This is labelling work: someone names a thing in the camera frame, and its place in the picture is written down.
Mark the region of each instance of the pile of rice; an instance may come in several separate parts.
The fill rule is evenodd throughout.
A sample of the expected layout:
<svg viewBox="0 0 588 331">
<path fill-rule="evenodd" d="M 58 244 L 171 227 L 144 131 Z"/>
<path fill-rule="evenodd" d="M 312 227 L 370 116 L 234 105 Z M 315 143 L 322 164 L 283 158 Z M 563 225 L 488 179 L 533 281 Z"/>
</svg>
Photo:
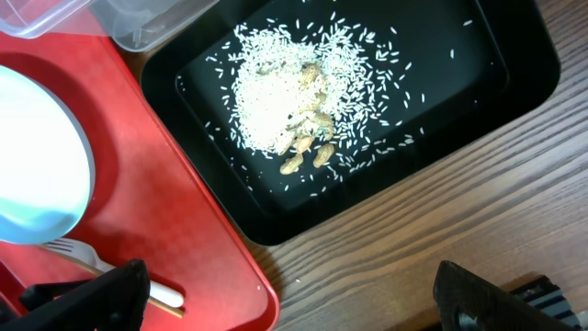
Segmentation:
<svg viewBox="0 0 588 331">
<path fill-rule="evenodd" d="M 350 41 L 353 33 L 348 28 L 331 27 L 320 44 L 312 45 L 293 42 L 284 27 L 246 34 L 235 30 L 242 51 L 229 56 L 240 64 L 232 84 L 232 115 L 238 120 L 242 148 L 276 153 L 285 129 L 306 116 L 300 109 L 314 102 L 319 92 L 327 96 L 320 112 L 333 117 L 338 136 L 351 136 L 354 124 L 366 120 L 370 111 L 362 102 L 362 90 L 373 85 L 365 66 L 368 58 L 359 56 L 364 50 Z M 320 67 L 325 86 L 300 88 L 302 67 L 309 63 Z"/>
</svg>

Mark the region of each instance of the red tray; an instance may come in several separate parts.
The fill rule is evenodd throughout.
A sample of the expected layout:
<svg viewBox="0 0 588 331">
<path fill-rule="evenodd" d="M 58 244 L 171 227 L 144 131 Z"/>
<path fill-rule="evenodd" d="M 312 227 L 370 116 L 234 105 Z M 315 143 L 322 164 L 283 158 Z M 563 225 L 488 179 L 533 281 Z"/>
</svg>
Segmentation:
<svg viewBox="0 0 588 331">
<path fill-rule="evenodd" d="M 49 34 L 19 40 L 0 33 L 0 64 L 60 97 L 92 145 L 94 196 L 67 237 L 87 242 L 114 265 L 142 258 L 153 280 L 185 294 L 183 319 L 148 305 L 142 330 L 275 325 L 276 293 L 109 39 Z M 89 277 L 35 246 L 0 243 L 0 261 L 25 286 Z"/>
</svg>

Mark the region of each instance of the white handle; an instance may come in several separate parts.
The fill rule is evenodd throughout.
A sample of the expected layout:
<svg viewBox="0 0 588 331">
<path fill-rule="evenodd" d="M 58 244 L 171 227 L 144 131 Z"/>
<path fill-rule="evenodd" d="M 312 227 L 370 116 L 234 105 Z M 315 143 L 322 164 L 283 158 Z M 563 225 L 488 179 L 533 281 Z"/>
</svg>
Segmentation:
<svg viewBox="0 0 588 331">
<path fill-rule="evenodd" d="M 104 261 L 99 261 L 97 262 L 96 268 L 104 272 L 108 272 L 115 267 Z M 149 295 L 170 307 L 179 308 L 184 305 L 184 296 L 180 292 L 172 290 L 167 286 L 164 286 L 153 280 L 151 281 L 151 290 L 149 291 Z"/>
<path fill-rule="evenodd" d="M 149 294 L 152 298 L 174 308 L 179 308 L 184 305 L 184 296 L 180 292 L 172 290 L 153 280 L 151 281 L 151 291 Z"/>
</svg>

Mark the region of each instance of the white bowl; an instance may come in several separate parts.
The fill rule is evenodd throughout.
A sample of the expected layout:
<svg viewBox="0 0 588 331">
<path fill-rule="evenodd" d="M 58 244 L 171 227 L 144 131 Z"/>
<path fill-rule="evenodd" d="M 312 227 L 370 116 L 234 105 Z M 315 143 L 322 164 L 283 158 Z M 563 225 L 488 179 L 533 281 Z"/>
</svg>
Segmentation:
<svg viewBox="0 0 588 331">
<path fill-rule="evenodd" d="M 73 113 L 0 65 L 0 241 L 41 244 L 70 232 L 90 201 L 95 165 Z"/>
</svg>

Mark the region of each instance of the red tray edge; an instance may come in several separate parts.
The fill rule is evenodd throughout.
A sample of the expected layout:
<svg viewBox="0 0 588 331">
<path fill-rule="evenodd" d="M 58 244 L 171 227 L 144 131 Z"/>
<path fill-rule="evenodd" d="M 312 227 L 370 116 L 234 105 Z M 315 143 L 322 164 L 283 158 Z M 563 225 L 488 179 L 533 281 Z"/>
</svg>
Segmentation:
<svg viewBox="0 0 588 331">
<path fill-rule="evenodd" d="M 209 188 L 202 182 L 202 180 L 200 179 L 200 177 L 196 173 L 196 170 L 191 165 L 191 163 L 187 160 L 187 157 L 184 155 L 184 152 L 182 152 L 182 149 L 179 147 L 179 145 L 177 144 L 175 139 L 172 137 L 171 133 L 165 128 L 165 126 L 162 124 L 162 122 L 157 117 L 155 112 L 153 112 L 149 103 L 147 103 L 147 100 L 145 100 L 145 98 L 142 94 L 142 91 L 141 91 L 141 87 L 139 86 L 139 83 L 137 82 L 135 77 L 130 72 L 127 64 L 125 64 L 125 62 L 119 56 L 119 53 L 117 52 L 114 44 L 112 43 L 112 40 L 110 38 L 100 38 L 100 39 L 101 39 L 102 44 L 104 45 L 105 49 L 107 50 L 107 53 L 110 55 L 110 58 L 117 64 L 117 66 L 120 69 L 120 72 L 124 75 L 125 80 L 127 80 L 127 82 L 130 84 L 130 86 L 132 86 L 132 89 L 133 89 L 135 95 L 137 95 L 137 97 L 141 100 L 141 103 L 143 104 L 145 111 L 147 113 L 149 113 L 149 116 L 151 116 L 153 122 L 155 123 L 155 125 L 157 125 L 157 128 L 159 129 L 159 131 L 165 137 L 165 139 L 169 143 L 170 147 L 174 150 L 175 155 L 178 157 L 178 159 L 182 163 L 182 166 L 184 167 L 184 169 L 188 172 L 188 174 L 192 178 L 194 184 L 198 187 L 198 189 L 200 189 L 202 192 L 205 193 L 204 196 L 206 197 L 206 200 L 207 200 L 209 206 L 214 210 L 215 214 L 219 217 L 219 219 L 221 220 L 222 226 L 224 227 L 226 232 L 229 234 L 232 241 L 235 243 L 235 245 L 237 246 L 237 248 L 239 249 L 239 251 L 241 252 L 243 257 L 247 260 L 247 262 L 249 263 L 251 268 L 254 270 L 255 274 L 258 275 L 259 279 L 263 283 L 263 286 L 266 288 L 268 306 L 267 306 L 266 311 L 260 316 L 260 318 L 263 317 L 264 315 L 271 315 L 272 314 L 274 316 L 274 318 L 273 318 L 271 324 L 268 325 L 266 328 L 266 330 L 272 330 L 277 325 L 277 322 L 279 320 L 279 313 L 280 313 L 280 303 L 279 303 L 279 298 L 277 297 L 276 291 L 274 290 L 274 288 L 270 284 L 270 282 L 267 279 L 266 275 L 264 274 L 263 270 L 259 268 L 259 265 L 257 265 L 257 262 L 255 261 L 254 257 L 251 255 L 251 253 L 249 252 L 249 250 L 247 249 L 247 247 L 245 246 L 245 244 L 243 243 L 243 241 L 241 240 L 241 238 L 237 234 L 236 230 L 232 226 L 231 222 L 229 221 L 229 219 L 227 218 L 225 213 L 221 210 L 221 208 L 217 204 L 217 201 L 210 194 Z"/>
<path fill-rule="evenodd" d="M 20 303 L 18 297 L 25 291 L 25 287 L 10 268 L 0 259 L 0 300 L 17 315 L 27 314 L 27 309 Z"/>
</svg>

